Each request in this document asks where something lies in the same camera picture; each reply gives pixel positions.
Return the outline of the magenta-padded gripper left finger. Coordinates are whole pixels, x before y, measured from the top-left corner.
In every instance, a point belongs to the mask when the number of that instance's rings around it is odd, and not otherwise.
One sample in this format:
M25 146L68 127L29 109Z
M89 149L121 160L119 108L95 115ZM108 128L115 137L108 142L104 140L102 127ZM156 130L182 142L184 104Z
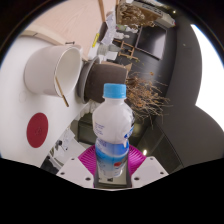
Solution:
M97 171L95 146L91 146L78 157L71 157L58 171L57 176L84 188L94 187Z

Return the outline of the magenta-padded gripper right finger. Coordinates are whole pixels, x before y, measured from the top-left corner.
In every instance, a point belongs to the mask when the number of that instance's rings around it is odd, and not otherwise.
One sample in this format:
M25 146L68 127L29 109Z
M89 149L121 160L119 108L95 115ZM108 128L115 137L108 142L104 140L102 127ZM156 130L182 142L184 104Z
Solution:
M133 146L129 147L128 171L132 187L143 187L168 175L154 156L146 157Z

